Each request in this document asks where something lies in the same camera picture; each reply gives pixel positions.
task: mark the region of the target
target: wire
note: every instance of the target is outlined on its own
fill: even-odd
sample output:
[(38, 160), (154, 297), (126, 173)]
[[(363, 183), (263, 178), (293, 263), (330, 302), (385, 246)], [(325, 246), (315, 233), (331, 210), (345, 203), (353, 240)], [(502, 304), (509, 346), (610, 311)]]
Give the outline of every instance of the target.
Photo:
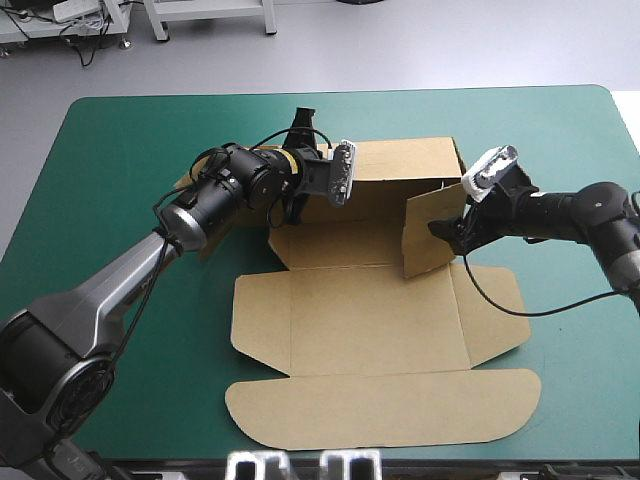
[(107, 370), (107, 373), (113, 372), (115, 370), (116, 363), (124, 353), (124, 350), (127, 347), (127, 344), (131, 339), (131, 336), (133, 335), (133, 331), (138, 326), (138, 322), (142, 317), (142, 313), (144, 312), (144, 309), (147, 306), (147, 303), (149, 302), (149, 298), (151, 297), (151, 292), (153, 292), (153, 287), (155, 287), (156, 281), (158, 280), (158, 276), (160, 275), (160, 270), (162, 270), (162, 265), (164, 264), (164, 260), (167, 256), (168, 247), (169, 247), (169, 240), (165, 238), (164, 242), (162, 243), (162, 248), (160, 249), (160, 253), (158, 253), (158, 258), (156, 259), (156, 263), (151, 272), (151, 277), (149, 278), (149, 282), (147, 283), (147, 286), (145, 288), (142, 300), (140, 300), (140, 305), (138, 305), (138, 309), (136, 310), (136, 313), (133, 316), (133, 319), (131, 320), (131, 324), (127, 329), (127, 333), (125, 333), (124, 338), (122, 339), (122, 342), (118, 347), (118, 350), (116, 350), (116, 353), (114, 353), (113, 357), (111, 358), (111, 364), (109, 365), (109, 369)]
[(16, 26), (16, 28), (17, 28), (18, 30), (20, 30), (20, 33), (21, 33), (22, 35), (24, 35), (24, 38), (25, 38), (26, 40), (31, 40), (31, 37), (30, 37), (29, 35), (27, 35), (27, 34), (26, 34), (26, 32), (22, 29), (22, 27), (21, 27), (20, 25), (18, 25), (18, 22), (16, 22), (15, 18), (13, 18), (13, 17), (11, 16), (11, 14), (18, 15), (18, 13), (15, 13), (15, 12), (9, 12), (9, 11), (8, 11), (6, 8), (4, 8), (4, 7), (2, 8), (2, 11), (4, 12), (4, 14), (5, 14), (7, 17), (9, 17), (9, 20), (11, 20), (11, 23), (13, 23), (13, 24)]
[(515, 310), (510, 310), (506, 307), (503, 307), (496, 301), (492, 300), (489, 295), (480, 287), (480, 284), (476, 280), (475, 276), (471, 272), (471, 267), (469, 266), (469, 262), (467, 261), (467, 256), (462, 256), (462, 261), (464, 262), (464, 268), (467, 270), (467, 275), (469, 275), (469, 279), (473, 286), (476, 287), (478, 293), (484, 298), (488, 303), (490, 303), (493, 307), (497, 308), (501, 312), (507, 313), (509, 315), (514, 315), (516, 317), (546, 317), (548, 315), (553, 315), (560, 312), (565, 312), (567, 310), (571, 310), (573, 308), (581, 307), (582, 305), (586, 305), (587, 303), (595, 302), (596, 300), (600, 300), (602, 298), (613, 297), (615, 295), (622, 295), (623, 292), (618, 290), (611, 290), (610, 292), (600, 293), (598, 295), (593, 295), (592, 297), (587, 297), (583, 300), (579, 300), (574, 303), (570, 303), (569, 305), (565, 305), (563, 307), (554, 308), (552, 310), (546, 310), (543, 312), (517, 312)]
[(307, 131), (307, 132), (313, 132), (315, 134), (320, 135), (325, 142), (327, 142), (327, 146), (329, 147), (329, 149), (331, 150), (333, 148), (333, 146), (331, 145), (331, 140), (329, 140), (329, 137), (327, 137), (324, 133), (322, 133), (320, 130), (316, 130), (315, 128), (311, 128), (311, 127), (290, 127), (290, 128), (284, 128), (282, 130), (277, 131), (276, 133), (272, 133), (271, 135), (269, 135), (267, 138), (263, 138), (262, 140), (260, 140), (258, 143), (256, 143), (253, 147), (251, 147), (249, 150), (255, 150), (256, 148), (258, 148), (261, 145), (264, 145), (265, 143), (267, 143), (269, 140), (271, 140), (272, 138), (277, 137), (278, 135), (282, 135), (283, 133), (287, 133), (287, 132), (294, 132), (297, 130), (302, 130), (302, 131)]
[(160, 197), (160, 199), (156, 203), (153, 204), (153, 207), (151, 207), (151, 209), (153, 210), (154, 215), (156, 216), (156, 218), (158, 219), (158, 221), (162, 225), (162, 228), (164, 229), (165, 232), (169, 231), (169, 226), (167, 225), (164, 217), (162, 216), (162, 212), (160, 212), (160, 207), (162, 206), (162, 204), (164, 203), (164, 201), (167, 198), (169, 198), (172, 195), (175, 195), (176, 193), (184, 192), (188, 188), (191, 188), (191, 185), (187, 185), (185, 187), (180, 187), (180, 188), (174, 188), (173, 190), (171, 190), (171, 191), (165, 193), (164, 195), (162, 195)]
[(515, 310), (511, 310), (509, 308), (503, 307), (498, 302), (496, 302), (491, 297), (489, 297), (489, 295), (487, 295), (487, 293), (482, 289), (482, 287), (478, 283), (478, 280), (473, 275), (473, 272), (471, 271), (471, 267), (469, 266), (469, 261), (467, 260), (467, 254), (469, 252), (469, 248), (467, 246), (467, 241), (468, 241), (469, 234), (470, 234), (469, 232), (473, 229), (473, 227), (475, 226), (477, 220), (478, 220), (478, 214), (477, 214), (477, 210), (476, 210), (476, 204), (474, 203), (471, 206), (471, 208), (469, 209), (469, 211), (467, 212), (467, 214), (465, 215), (464, 219), (463, 219), (464, 237), (462, 238), (462, 243), (463, 243), (463, 246), (464, 246), (464, 250), (467, 253), (462, 255), (462, 261), (464, 262), (464, 268), (467, 271), (467, 275), (469, 275), (469, 279), (471, 280), (471, 283), (473, 283), (473, 286), (476, 288), (478, 293), (490, 305), (492, 305), (494, 308), (497, 308), (501, 312), (506, 313), (508, 315), (514, 315), (516, 317), (546, 317), (548, 315), (554, 315), (556, 313), (565, 312), (565, 311), (571, 310), (573, 308), (581, 307), (582, 305), (586, 305), (587, 303), (595, 302), (596, 300), (600, 300), (600, 299), (607, 298), (607, 297), (613, 297), (615, 295), (623, 295), (624, 294), (624, 292), (622, 292), (620, 290), (611, 290), (609, 292), (599, 293), (597, 295), (593, 295), (591, 297), (584, 298), (584, 299), (579, 300), (577, 302), (570, 303), (569, 305), (564, 305), (562, 307), (553, 308), (551, 310), (546, 310), (546, 311), (542, 311), (542, 312), (518, 312), (518, 311), (515, 311)]
[(640, 195), (640, 190), (638, 190), (637, 192), (633, 192), (631, 194), (631, 204), (633, 205), (633, 209), (636, 211), (636, 213), (640, 215), (640, 208), (638, 207), (638, 199), (636, 198), (638, 195)]

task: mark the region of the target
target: power strip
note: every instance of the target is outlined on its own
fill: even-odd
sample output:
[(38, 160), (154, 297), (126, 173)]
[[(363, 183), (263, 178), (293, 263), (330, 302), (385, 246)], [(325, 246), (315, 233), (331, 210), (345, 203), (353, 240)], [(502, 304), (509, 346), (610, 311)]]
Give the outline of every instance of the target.
[(56, 22), (66, 22), (100, 11), (100, 0), (66, 0), (53, 6)]

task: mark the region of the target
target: metal bracket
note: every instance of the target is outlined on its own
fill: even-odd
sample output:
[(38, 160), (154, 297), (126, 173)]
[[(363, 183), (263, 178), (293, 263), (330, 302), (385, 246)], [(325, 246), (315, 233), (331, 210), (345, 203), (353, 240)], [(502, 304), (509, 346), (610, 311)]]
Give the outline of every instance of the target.
[(232, 452), (227, 457), (225, 480), (298, 480), (282, 451)]
[[(282, 451), (233, 452), (225, 480), (298, 480)], [(382, 480), (378, 450), (327, 450), (320, 456), (318, 480)]]

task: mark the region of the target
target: black cable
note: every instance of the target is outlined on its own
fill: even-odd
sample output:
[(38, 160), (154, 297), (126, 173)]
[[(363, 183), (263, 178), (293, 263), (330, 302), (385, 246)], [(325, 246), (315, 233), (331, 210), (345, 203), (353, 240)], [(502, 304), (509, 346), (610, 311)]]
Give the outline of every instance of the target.
[(162, 204), (164, 203), (164, 201), (167, 198), (169, 198), (172, 195), (175, 195), (176, 193), (184, 192), (188, 188), (191, 188), (191, 185), (187, 185), (186, 187), (174, 188), (173, 190), (171, 190), (171, 191), (165, 193), (164, 195), (162, 195), (160, 197), (160, 199), (156, 203), (153, 204), (153, 207), (151, 207), (151, 209), (153, 210), (154, 215), (156, 216), (156, 218), (160, 222), (160, 225), (162, 225), (162, 228), (164, 229), (165, 232), (169, 231), (169, 226), (167, 225), (164, 217), (162, 216), (162, 212), (160, 212), (160, 207), (162, 206)]
[(633, 205), (633, 209), (636, 213), (640, 215), (640, 208), (638, 207), (638, 200), (636, 198), (638, 195), (640, 195), (640, 190), (631, 194), (631, 204)]
[(18, 30), (20, 30), (20, 33), (22, 35), (24, 35), (25, 40), (31, 40), (31, 37), (29, 35), (27, 35), (27, 33), (22, 29), (22, 27), (20, 25), (18, 25), (18, 22), (16, 22), (15, 18), (13, 18), (11, 16), (11, 13), (13, 12), (9, 12), (8, 10), (6, 10), (5, 8), (2, 9), (2, 11), (4, 12), (4, 14), (9, 17), (9, 20), (11, 20), (11, 22), (16, 26), (16, 28)]
[(324, 141), (327, 142), (327, 146), (329, 147), (329, 149), (333, 148), (333, 146), (331, 145), (331, 140), (329, 140), (329, 137), (327, 137), (320, 130), (316, 130), (315, 128), (311, 128), (311, 127), (290, 127), (290, 128), (284, 128), (282, 130), (279, 130), (276, 133), (272, 133), (267, 138), (263, 138), (258, 143), (256, 143), (253, 147), (251, 147), (249, 150), (255, 150), (259, 146), (264, 145), (269, 140), (271, 140), (272, 138), (277, 137), (278, 135), (282, 135), (283, 133), (287, 133), (287, 132), (294, 132), (296, 130), (303, 130), (303, 131), (313, 132), (313, 133), (315, 133), (317, 135), (320, 135), (324, 139)]
[(156, 263), (151, 272), (151, 277), (149, 278), (149, 282), (147, 283), (147, 287), (145, 288), (142, 300), (140, 300), (140, 305), (138, 305), (138, 309), (136, 310), (136, 313), (133, 316), (133, 319), (131, 320), (131, 324), (127, 329), (127, 333), (125, 333), (124, 338), (120, 343), (120, 346), (118, 347), (116, 352), (113, 354), (113, 357), (111, 358), (111, 364), (109, 365), (109, 369), (105, 374), (108, 374), (109, 372), (113, 372), (115, 370), (116, 363), (124, 353), (124, 350), (127, 347), (127, 344), (131, 339), (131, 336), (133, 335), (133, 331), (137, 327), (138, 322), (140, 321), (140, 317), (142, 317), (144, 308), (147, 306), (147, 303), (149, 302), (149, 298), (151, 297), (151, 292), (153, 291), (153, 287), (155, 287), (156, 281), (158, 280), (158, 276), (160, 275), (160, 270), (162, 270), (162, 265), (164, 264), (165, 257), (167, 256), (168, 247), (169, 247), (169, 240), (165, 238), (164, 242), (162, 243), (162, 248), (160, 249), (160, 253), (158, 253), (158, 258), (156, 260)]
[[(469, 209), (469, 211), (467, 212), (467, 214), (465, 215), (465, 217), (463, 218), (464, 237), (462, 239), (462, 242), (464, 245), (464, 249), (467, 253), (469, 250), (466, 244), (467, 244), (469, 232), (475, 226), (477, 219), (478, 219), (478, 216), (477, 216), (476, 204), (473, 204)], [(497, 308), (501, 312), (506, 313), (508, 315), (514, 315), (516, 317), (546, 317), (548, 315), (565, 312), (567, 310), (571, 310), (573, 308), (586, 305), (587, 303), (595, 302), (596, 300), (600, 300), (602, 298), (613, 297), (615, 295), (624, 294), (624, 292), (619, 290), (611, 290), (609, 292), (599, 293), (597, 295), (587, 297), (577, 302), (570, 303), (569, 305), (554, 308), (551, 310), (546, 310), (543, 312), (517, 312), (515, 310), (511, 310), (509, 308), (503, 307), (502, 305), (497, 303), (495, 300), (493, 300), (491, 297), (489, 297), (489, 295), (487, 295), (487, 293), (482, 289), (482, 287), (478, 283), (478, 280), (476, 280), (476, 277), (473, 275), (473, 272), (471, 271), (471, 267), (469, 266), (469, 261), (467, 260), (467, 254), (462, 255), (462, 261), (464, 262), (464, 268), (467, 271), (467, 275), (469, 275), (469, 279), (471, 280), (471, 283), (473, 283), (473, 286), (476, 288), (476, 290), (482, 296), (482, 298), (484, 298), (491, 306), (493, 306), (494, 308)]]
[(478, 284), (478, 281), (476, 280), (476, 278), (474, 277), (473, 273), (471, 272), (471, 268), (469, 267), (469, 262), (467, 261), (467, 256), (466, 255), (462, 256), (462, 261), (464, 262), (464, 268), (467, 270), (467, 275), (469, 275), (469, 279), (471, 280), (471, 283), (473, 283), (473, 286), (476, 287), (476, 290), (478, 290), (478, 293), (482, 296), (482, 298), (484, 298), (493, 307), (497, 308), (501, 312), (507, 313), (509, 315), (514, 315), (516, 317), (546, 317), (547, 315), (553, 315), (553, 314), (556, 314), (556, 313), (565, 312), (567, 310), (571, 310), (572, 308), (577, 308), (577, 307), (580, 307), (582, 305), (586, 305), (587, 303), (595, 302), (596, 300), (600, 300), (602, 298), (613, 297), (615, 295), (622, 295), (623, 294), (623, 292), (621, 292), (621, 291), (611, 290), (610, 292), (599, 293), (598, 295), (593, 295), (593, 296), (587, 297), (587, 298), (585, 298), (583, 300), (579, 300), (577, 302), (570, 303), (569, 305), (565, 305), (563, 307), (554, 308), (552, 310), (546, 310), (544, 312), (516, 312), (514, 310), (510, 310), (510, 309), (508, 309), (506, 307), (503, 307), (499, 303), (497, 303), (494, 300), (492, 300), (489, 297), (489, 295), (487, 295), (486, 292), (480, 287), (480, 285)]
[(96, 51), (99, 48), (102, 48), (102, 40), (104, 39), (104, 37), (109, 32), (109, 27), (111, 26), (111, 17), (107, 17), (107, 19), (105, 21), (105, 25), (103, 25), (100, 28), (100, 31), (98, 32), (98, 35), (97, 35), (97, 39), (96, 39), (96, 41), (93, 44), (93, 47), (91, 49), (91, 54), (89, 56), (89, 60), (87, 60), (87, 61), (85, 61), (84, 56), (82, 55), (82, 52), (80, 51), (80, 48), (78, 47), (78, 45), (73, 45), (70, 42), (69, 39), (66, 39), (66, 38), (63, 37), (64, 32), (66, 32), (67, 30), (69, 30), (73, 26), (74, 26), (74, 24), (70, 23), (69, 25), (64, 27), (62, 30), (60, 30), (60, 32), (58, 32), (58, 38), (60, 38), (62, 41), (64, 41), (67, 46), (69, 46), (74, 52), (76, 52), (76, 55), (80, 59), (80, 65), (82, 66), (82, 68), (87, 68), (89, 65), (91, 65), (93, 63), (93, 59), (95, 58)]

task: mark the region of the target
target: cardboard flap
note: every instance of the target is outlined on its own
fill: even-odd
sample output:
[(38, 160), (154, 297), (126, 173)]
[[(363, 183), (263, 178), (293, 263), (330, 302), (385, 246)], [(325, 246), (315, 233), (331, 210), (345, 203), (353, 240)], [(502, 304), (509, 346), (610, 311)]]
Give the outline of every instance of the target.
[[(525, 310), (513, 272), (498, 267), (472, 265), (471, 268), (492, 299), (513, 310)], [(527, 318), (503, 314), (489, 305), (471, 283), (463, 265), (451, 265), (451, 278), (472, 366), (480, 365), (527, 341), (531, 335)]]
[[(458, 265), (405, 280), (399, 267), (319, 268), (240, 277), (231, 339), (291, 376), (467, 370), (524, 342), (526, 318), (482, 300)], [(475, 267), (521, 308), (513, 274)]]
[(458, 178), (460, 164), (451, 137), (358, 142), (358, 181)]
[(527, 422), (540, 391), (530, 370), (339, 375), (235, 383), (226, 403), (264, 445), (324, 450), (496, 440)]
[(233, 347), (288, 373), (291, 362), (291, 301), (289, 272), (238, 277), (233, 294)]
[(402, 220), (380, 219), (286, 226), (272, 230), (269, 245), (290, 270), (359, 265), (400, 265)]

